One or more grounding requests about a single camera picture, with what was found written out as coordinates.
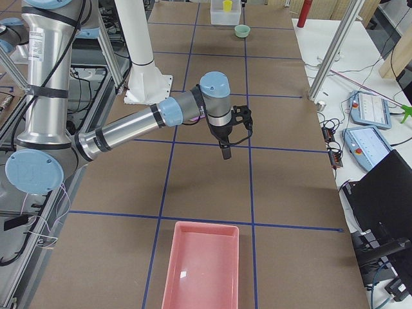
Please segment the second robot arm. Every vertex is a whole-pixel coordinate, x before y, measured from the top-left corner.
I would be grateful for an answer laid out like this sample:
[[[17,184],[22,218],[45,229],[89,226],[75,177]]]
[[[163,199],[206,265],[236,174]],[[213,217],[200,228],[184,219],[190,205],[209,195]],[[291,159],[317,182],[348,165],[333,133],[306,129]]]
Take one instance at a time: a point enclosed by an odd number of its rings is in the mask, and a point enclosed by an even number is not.
[[[29,31],[22,20],[16,17],[1,19],[1,48],[6,54],[17,50],[21,57],[28,58]]]

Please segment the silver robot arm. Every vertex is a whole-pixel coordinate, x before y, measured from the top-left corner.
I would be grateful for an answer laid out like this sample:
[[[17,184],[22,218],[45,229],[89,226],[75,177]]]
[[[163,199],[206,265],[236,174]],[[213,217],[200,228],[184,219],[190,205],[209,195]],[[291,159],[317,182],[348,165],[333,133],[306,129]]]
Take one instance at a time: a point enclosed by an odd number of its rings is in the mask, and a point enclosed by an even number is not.
[[[193,89],[171,97],[172,78],[161,74],[154,62],[143,3],[117,1],[115,6],[132,63],[126,102],[146,108],[89,133],[70,136],[66,121],[72,44],[82,30],[104,32],[98,3],[23,1],[22,15],[30,28],[25,128],[15,137],[16,152],[5,165],[8,181],[20,191],[46,194],[99,154],[155,129],[201,116],[223,157],[230,158],[234,112],[227,76],[206,73]]]

